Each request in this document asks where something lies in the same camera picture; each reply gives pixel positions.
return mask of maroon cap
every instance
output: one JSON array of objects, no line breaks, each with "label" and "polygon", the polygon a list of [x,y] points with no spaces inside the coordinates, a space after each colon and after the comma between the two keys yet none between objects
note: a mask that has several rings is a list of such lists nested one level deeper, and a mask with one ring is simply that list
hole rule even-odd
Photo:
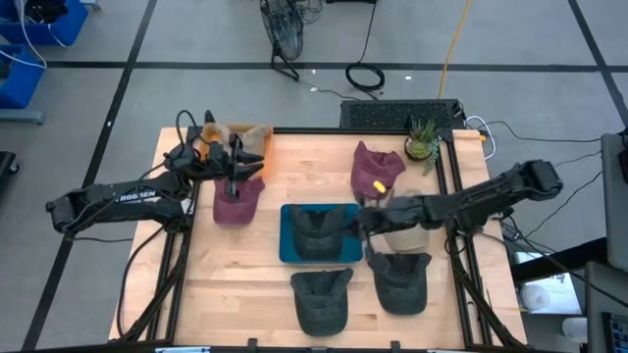
[{"label": "maroon cap", "polygon": [[216,180],[214,193],[214,222],[218,225],[244,226],[253,221],[259,194],[264,190],[261,177],[237,183],[239,198],[227,194],[227,180]]},{"label": "maroon cap", "polygon": [[364,142],[360,141],[353,155],[351,188],[359,196],[377,199],[381,194],[373,186],[373,182],[378,180],[386,190],[390,190],[396,177],[403,171],[405,165],[399,155],[394,152],[369,151]]}]

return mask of black cap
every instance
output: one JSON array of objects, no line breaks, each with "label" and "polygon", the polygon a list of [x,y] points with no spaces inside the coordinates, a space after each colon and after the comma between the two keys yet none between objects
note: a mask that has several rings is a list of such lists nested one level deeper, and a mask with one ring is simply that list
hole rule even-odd
[{"label": "black cap", "polygon": [[307,261],[335,261],[342,251],[345,206],[332,210],[306,211],[290,205],[292,239],[296,254]]},{"label": "black cap", "polygon": [[414,315],[428,302],[426,269],[429,254],[376,253],[368,261],[375,277],[375,290],[382,307],[391,314]]},{"label": "black cap", "polygon": [[292,275],[296,316],[303,332],[328,336],[341,332],[348,317],[346,287],[352,269]]}]

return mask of blue storage bin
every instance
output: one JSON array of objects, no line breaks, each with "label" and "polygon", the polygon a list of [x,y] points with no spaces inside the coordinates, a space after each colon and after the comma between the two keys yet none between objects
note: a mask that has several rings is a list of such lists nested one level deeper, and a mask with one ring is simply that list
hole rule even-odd
[{"label": "blue storage bin", "polygon": [[[64,46],[74,44],[87,19],[87,9],[79,0],[66,0],[66,7],[68,14],[59,17],[54,24],[25,23],[26,33],[33,45],[60,45],[59,41]],[[11,21],[0,24],[0,35],[11,43],[26,43],[13,0],[0,0],[0,18]]]},{"label": "blue storage bin", "polygon": [[[24,62],[41,65],[28,54],[25,45],[0,45],[0,50]],[[0,60],[5,63],[12,62],[11,59],[4,55],[0,55]],[[0,108],[25,108],[42,74],[42,68],[13,61],[9,75],[0,86]]]}]

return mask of gray floor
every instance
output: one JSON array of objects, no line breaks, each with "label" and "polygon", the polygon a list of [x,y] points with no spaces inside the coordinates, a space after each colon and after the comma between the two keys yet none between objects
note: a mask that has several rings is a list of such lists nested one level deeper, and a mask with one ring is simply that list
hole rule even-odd
[{"label": "gray floor", "polygon": [[[123,62],[129,56],[148,0],[100,0],[72,48],[41,48],[51,61]],[[623,0],[579,0],[610,65],[628,65]],[[365,61],[437,64],[464,6],[463,0],[380,0]],[[305,28],[300,62],[359,59],[371,7],[326,6]],[[270,44],[257,0],[157,0],[139,52],[140,62],[262,63]],[[566,0],[475,0],[452,57],[458,64],[594,65]],[[79,187],[122,70],[49,69],[31,108],[46,113],[43,126],[0,125],[0,150],[17,152],[23,169],[0,204],[0,351],[20,349],[61,236],[43,205]],[[356,92],[343,70],[302,71],[303,80],[341,94]],[[440,73],[387,71],[383,98],[434,98]],[[628,74],[613,75],[628,94]],[[458,98],[468,116],[506,121],[521,135],[594,138],[623,129],[599,73],[450,72],[445,97]],[[337,126],[340,99],[269,70],[133,70],[96,181],[138,177],[152,161],[158,131],[189,109],[200,120],[211,109],[223,122],[275,126]],[[560,162],[596,152],[597,143],[556,144],[513,138],[494,126],[492,175],[517,161]],[[523,202],[515,218],[524,232],[601,169],[599,158],[560,167],[563,193],[544,203]],[[533,238],[556,249],[603,236],[602,183],[583,190]],[[134,225],[93,227],[84,235],[121,238]],[[39,348],[104,342],[116,306],[129,244],[75,245],[60,282]],[[560,318],[525,318],[532,343],[575,351],[557,340]]]}]

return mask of wooden tabletop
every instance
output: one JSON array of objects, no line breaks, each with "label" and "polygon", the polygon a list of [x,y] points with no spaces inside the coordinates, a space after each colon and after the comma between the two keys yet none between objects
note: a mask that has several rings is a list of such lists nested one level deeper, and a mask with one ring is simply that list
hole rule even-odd
[{"label": "wooden tabletop", "polygon": [[[489,175],[478,132],[456,130],[454,138],[464,186],[486,180]],[[260,346],[276,347],[387,348],[391,341],[397,340],[402,348],[464,348],[453,273],[444,250],[443,229],[432,231],[429,244],[422,249],[432,255],[427,268],[428,305],[423,313],[401,317],[382,309],[372,271],[362,261],[350,265],[354,275],[348,286],[349,315],[344,331],[323,338],[311,337],[301,331],[290,276],[297,272],[337,270],[346,266],[290,266],[282,263],[279,259],[280,208],[288,203],[354,202],[349,176],[353,151],[359,140],[371,150],[396,151],[404,159],[407,170],[397,178],[395,189],[439,193],[436,173],[422,176],[423,164],[406,159],[402,152],[403,136],[275,134],[271,172],[265,179],[266,189],[260,196],[250,226],[240,229],[217,226],[212,217],[214,182],[201,185],[176,344],[242,346],[248,338],[257,338]],[[162,162],[162,154],[177,143],[175,129],[163,128],[154,164]],[[442,148],[448,189],[453,190],[446,147],[443,145]],[[153,222],[138,223],[132,248],[158,227]],[[497,222],[489,222],[485,232],[501,238]],[[129,329],[153,297],[164,241],[165,236],[160,236],[146,246],[131,267],[123,308],[125,329]],[[525,342],[503,245],[480,236],[474,237],[474,241],[485,297],[490,297],[495,312],[512,334]],[[387,250],[381,237],[375,237],[374,243],[376,248]],[[170,300],[167,299],[162,307],[161,336],[165,332],[169,306]],[[474,306],[468,307],[471,318],[476,318]],[[481,342],[474,319],[472,329],[475,341]],[[111,337],[116,336],[113,325]]]}]

